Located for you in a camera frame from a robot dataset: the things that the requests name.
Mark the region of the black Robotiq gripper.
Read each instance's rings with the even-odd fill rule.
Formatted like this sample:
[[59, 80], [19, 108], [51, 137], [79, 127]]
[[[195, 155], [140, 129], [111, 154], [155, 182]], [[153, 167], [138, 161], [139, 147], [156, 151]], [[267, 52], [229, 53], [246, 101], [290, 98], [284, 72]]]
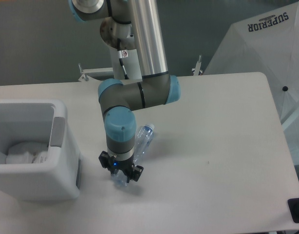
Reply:
[[98, 159], [101, 166], [108, 169], [111, 175], [114, 175], [116, 170], [121, 170], [127, 177], [126, 183], [129, 183], [131, 180], [137, 182], [144, 170], [144, 167], [134, 165], [133, 156], [129, 159], [118, 161], [115, 157], [109, 156], [107, 152], [102, 151]]

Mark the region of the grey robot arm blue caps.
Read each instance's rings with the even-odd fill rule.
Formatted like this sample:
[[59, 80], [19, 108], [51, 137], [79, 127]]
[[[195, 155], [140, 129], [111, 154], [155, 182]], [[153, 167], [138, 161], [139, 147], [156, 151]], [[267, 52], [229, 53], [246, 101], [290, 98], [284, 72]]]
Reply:
[[111, 52], [114, 77], [98, 87], [107, 151], [99, 161], [114, 180], [126, 185], [143, 172], [139, 159], [152, 128], [136, 129], [135, 110], [180, 98], [176, 76], [168, 72], [157, 2], [154, 0], [71, 0], [81, 22], [102, 19], [100, 35]]

